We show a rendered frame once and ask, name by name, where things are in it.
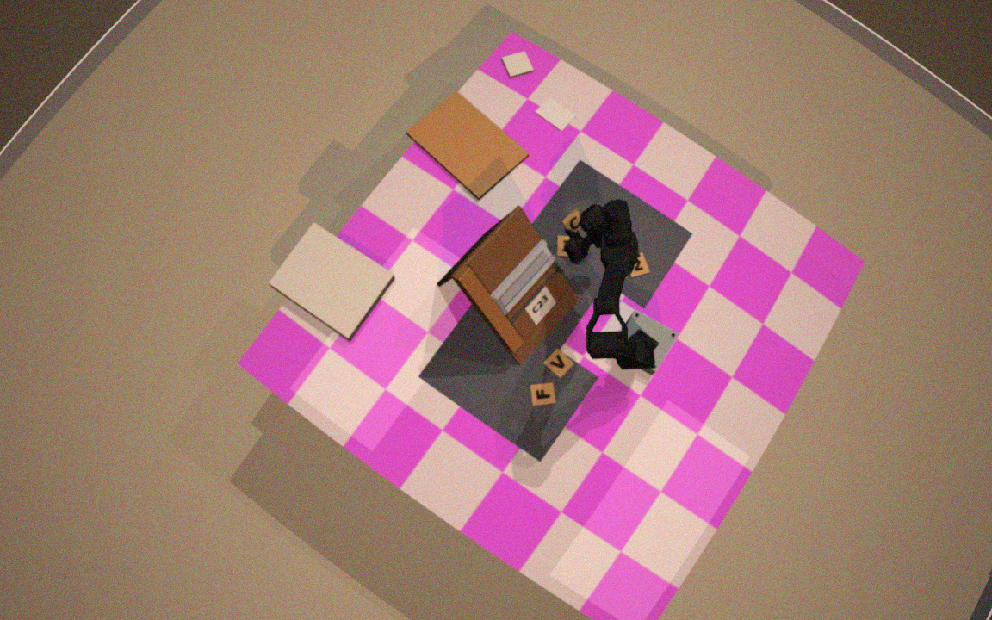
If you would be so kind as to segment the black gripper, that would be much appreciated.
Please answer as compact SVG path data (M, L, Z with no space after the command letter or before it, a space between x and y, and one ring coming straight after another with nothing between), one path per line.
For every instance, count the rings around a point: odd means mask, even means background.
M594 237L587 232L586 237L581 237L578 229L576 229L576 232L571 231L571 229L566 229L566 234L570 237L570 239L563 245L563 247L564 250L566 250L568 259L570 259L570 262L572 263L578 264L579 262L582 262L584 257L589 256L588 251L591 245L595 244L596 248L601 248L602 235L601 237Z

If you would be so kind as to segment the cream paper label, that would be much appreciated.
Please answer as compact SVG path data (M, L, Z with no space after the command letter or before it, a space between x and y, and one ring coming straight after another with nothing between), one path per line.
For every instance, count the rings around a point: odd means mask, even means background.
M544 315L546 315L551 307L554 307L554 305L556 305L556 301L546 287L541 290L538 297L529 303L529 306L526 307L526 311L531 316L532 320L534 320L536 325L538 325Z

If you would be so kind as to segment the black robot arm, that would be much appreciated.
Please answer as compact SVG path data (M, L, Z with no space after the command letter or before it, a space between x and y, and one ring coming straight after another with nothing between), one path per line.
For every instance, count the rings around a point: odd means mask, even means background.
M619 314L623 279L629 277L636 259L641 257L636 235L631 232L629 204L616 200L608 201L604 208L591 205L582 212L579 223L584 232L594 237L602 235L601 262L605 267L598 297L593 300L593 315L586 326L587 354L590 358L616 358L621 369L654 369L654 349L659 343L641 330L629 339L629 328ZM609 234L604 234L606 227ZM593 332L599 315L609 314L617 316L622 332Z

